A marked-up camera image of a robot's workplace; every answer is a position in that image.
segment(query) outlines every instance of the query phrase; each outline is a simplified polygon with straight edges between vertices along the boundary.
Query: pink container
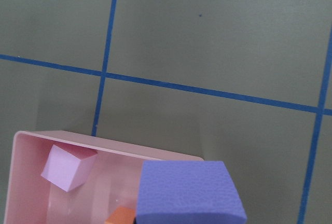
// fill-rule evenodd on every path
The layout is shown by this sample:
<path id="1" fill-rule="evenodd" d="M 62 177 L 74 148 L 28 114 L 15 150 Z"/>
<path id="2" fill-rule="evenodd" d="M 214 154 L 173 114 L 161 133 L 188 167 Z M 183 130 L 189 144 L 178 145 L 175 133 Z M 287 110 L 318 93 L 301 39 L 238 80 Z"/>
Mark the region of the pink container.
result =
<path id="1" fill-rule="evenodd" d="M 41 176 L 52 145 L 59 143 L 98 153 L 88 180 L 70 192 Z M 136 208 L 144 160 L 203 159 L 65 131 L 20 131 L 13 141 L 4 223 L 104 223 L 118 206 Z"/>

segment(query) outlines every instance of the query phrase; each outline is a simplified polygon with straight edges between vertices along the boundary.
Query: gray-green surface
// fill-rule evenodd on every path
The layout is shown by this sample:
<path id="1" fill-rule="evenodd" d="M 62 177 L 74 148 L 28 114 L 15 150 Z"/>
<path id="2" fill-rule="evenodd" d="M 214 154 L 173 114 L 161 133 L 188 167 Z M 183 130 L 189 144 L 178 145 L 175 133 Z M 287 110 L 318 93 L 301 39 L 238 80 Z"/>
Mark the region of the gray-green surface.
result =
<path id="1" fill-rule="evenodd" d="M 0 54 L 101 71 L 111 0 L 0 0 Z M 118 0 L 108 72 L 317 106 L 330 0 Z M 18 130 L 90 134 L 100 78 L 0 60 L 0 219 Z M 327 91 L 326 108 L 332 108 Z M 324 116 L 305 223 L 330 223 Z M 223 160 L 248 224 L 296 223 L 315 114 L 106 78 L 97 136 Z"/>

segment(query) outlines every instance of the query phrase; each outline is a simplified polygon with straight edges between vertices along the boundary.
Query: pink foam cube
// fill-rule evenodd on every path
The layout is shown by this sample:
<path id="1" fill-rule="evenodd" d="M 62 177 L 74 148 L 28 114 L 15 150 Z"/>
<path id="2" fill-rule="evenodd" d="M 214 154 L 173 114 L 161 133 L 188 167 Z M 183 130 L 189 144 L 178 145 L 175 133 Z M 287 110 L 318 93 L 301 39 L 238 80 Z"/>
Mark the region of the pink foam cube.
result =
<path id="1" fill-rule="evenodd" d="M 96 156 L 89 148 L 57 143 L 51 148 L 41 176 L 68 192 L 87 181 Z"/>

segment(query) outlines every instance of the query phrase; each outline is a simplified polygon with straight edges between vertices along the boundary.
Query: blue painter's tape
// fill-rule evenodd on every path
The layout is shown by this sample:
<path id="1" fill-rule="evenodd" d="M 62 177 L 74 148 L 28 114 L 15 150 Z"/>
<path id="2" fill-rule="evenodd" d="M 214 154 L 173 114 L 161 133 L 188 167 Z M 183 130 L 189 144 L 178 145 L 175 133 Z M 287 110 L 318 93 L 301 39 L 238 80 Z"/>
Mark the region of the blue painter's tape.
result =
<path id="1" fill-rule="evenodd" d="M 65 65 L 60 65 L 60 64 L 57 64 L 57 63 L 36 61 L 36 60 L 22 58 L 22 57 L 12 57 L 10 55 L 5 55 L 5 54 L 0 54 L 0 59 L 7 60 L 7 61 L 12 61 L 12 62 L 20 62 L 20 63 L 25 63 L 25 64 L 31 64 L 31 65 L 41 66 L 41 67 L 49 67 L 49 68 L 54 68 L 54 69 L 59 69 L 59 70 L 64 70 L 64 71 L 70 71 L 70 72 L 75 72 L 75 73 L 81 73 L 81 74 L 86 74 L 86 75 L 95 75 L 95 76 L 100 76 L 101 75 L 100 71 L 96 71 L 96 70 L 92 70 L 92 69 L 65 66 Z"/>
<path id="2" fill-rule="evenodd" d="M 324 109 L 324 114 L 332 116 L 332 109 Z"/>
<path id="3" fill-rule="evenodd" d="M 318 140 L 319 140 L 319 136 L 320 136 L 320 132 L 321 132 L 323 115 L 325 112 L 328 112 L 328 111 L 324 110 L 324 107 L 325 107 L 326 96 L 327 96 L 328 82 L 329 82 L 330 73 L 331 73 L 331 65 L 332 65 L 332 28 L 331 28 L 330 38 L 329 38 L 329 42 L 328 42 L 327 55 L 326 55 L 326 61 L 325 61 L 323 79 L 322 79 L 322 85 L 321 85 L 321 91 L 320 91 L 320 98 L 319 98 L 319 103 L 318 103 L 318 111 L 316 114 L 315 125 L 314 125 L 314 130 L 313 130 L 312 139 L 311 139 L 307 172 L 306 172 L 306 177 L 305 177 L 305 183 L 303 185 L 303 191 L 302 191 L 302 197 L 301 197 L 300 210 L 299 210 L 299 215 L 298 215 L 298 219 L 297 219 L 297 224 L 303 224 L 305 221 L 308 196 L 309 196 L 309 192 L 310 192 L 312 173 L 313 173 L 313 169 L 314 169 L 314 165 L 315 165 L 316 151 L 317 151 Z"/>
<path id="4" fill-rule="evenodd" d="M 114 24 L 116 3 L 117 3 L 117 0 L 112 0 L 111 5 L 110 5 L 102 74 L 100 77 L 98 97 L 97 97 L 97 102 L 96 102 L 95 111 L 94 111 L 91 136 L 96 136 L 97 129 L 98 129 L 99 115 L 100 115 L 101 105 L 102 105 L 102 101 L 103 101 L 103 93 L 104 93 L 104 86 L 105 86 L 105 75 L 106 75 L 106 71 L 107 71 L 109 52 L 110 52 L 110 47 L 111 47 L 111 42 L 112 42 L 112 30 L 113 30 L 113 24 Z"/>
<path id="5" fill-rule="evenodd" d="M 152 86 L 157 86 L 157 87 L 171 88 L 171 89 L 193 92 L 193 93 L 200 93 L 200 94 L 207 94 L 207 95 L 223 97 L 223 98 L 228 98 L 228 99 L 233 99 L 233 100 L 247 101 L 247 102 L 252 102 L 252 103 L 257 103 L 257 104 L 277 106 L 277 107 L 283 107 L 283 108 L 300 110 L 300 111 L 307 111 L 310 113 L 317 112 L 317 107 L 314 107 L 314 106 L 307 106 L 307 105 L 301 105 L 301 104 L 290 103 L 290 102 L 270 100 L 270 99 L 265 99 L 265 98 L 260 98 L 260 97 L 243 95 L 243 94 L 236 94 L 236 93 L 229 93 L 229 92 L 223 92 L 223 91 L 217 91 L 217 90 L 211 90 L 211 89 L 205 89 L 205 88 L 198 88 L 198 87 L 180 85 L 180 84 L 175 84 L 175 83 L 170 83 L 170 82 L 150 80 L 150 79 L 144 79 L 144 78 L 138 78 L 138 77 L 132 77 L 132 76 L 126 76 L 126 75 L 118 75 L 118 74 L 113 74 L 113 73 L 106 73 L 106 77 L 112 78 L 112 79 L 117 79 L 117 80 L 125 80 L 125 81 L 146 84 L 146 85 L 152 85 Z"/>

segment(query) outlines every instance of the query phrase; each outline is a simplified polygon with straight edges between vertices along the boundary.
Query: plastic tray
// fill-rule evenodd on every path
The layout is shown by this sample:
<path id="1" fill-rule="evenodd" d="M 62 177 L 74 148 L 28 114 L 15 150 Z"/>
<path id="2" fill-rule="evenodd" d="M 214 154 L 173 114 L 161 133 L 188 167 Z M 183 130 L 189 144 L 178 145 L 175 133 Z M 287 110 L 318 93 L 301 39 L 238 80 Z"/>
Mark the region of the plastic tray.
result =
<path id="1" fill-rule="evenodd" d="M 98 152 L 88 181 L 70 192 L 40 175 L 56 142 Z M 203 159 L 66 131 L 20 131 L 13 140 L 4 223 L 103 224 L 117 206 L 136 208 L 144 160 Z"/>

